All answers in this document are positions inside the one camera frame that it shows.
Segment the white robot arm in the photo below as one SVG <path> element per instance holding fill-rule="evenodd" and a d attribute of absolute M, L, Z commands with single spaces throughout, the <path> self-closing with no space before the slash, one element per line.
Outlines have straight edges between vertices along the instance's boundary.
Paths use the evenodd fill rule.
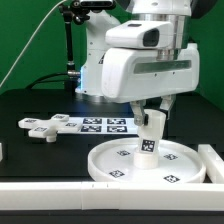
<path fill-rule="evenodd" d="M 218 0 L 80 0 L 90 10 L 87 60 L 77 92 L 130 103 L 138 126 L 148 122 L 144 101 L 167 106 L 199 82 L 199 52 L 189 41 L 189 21 Z"/>

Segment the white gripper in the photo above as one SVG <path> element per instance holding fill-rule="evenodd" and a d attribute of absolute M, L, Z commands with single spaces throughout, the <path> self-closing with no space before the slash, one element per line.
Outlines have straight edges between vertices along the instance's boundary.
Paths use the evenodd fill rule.
<path fill-rule="evenodd" d="M 104 55 L 101 89 L 117 103 L 131 102 L 134 124 L 144 126 L 148 115 L 143 99 L 161 97 L 159 109 L 170 118 L 175 95 L 193 91 L 199 82 L 199 53 L 190 43 L 176 57 L 174 25 L 169 21 L 131 20 L 106 32 L 110 49 Z"/>

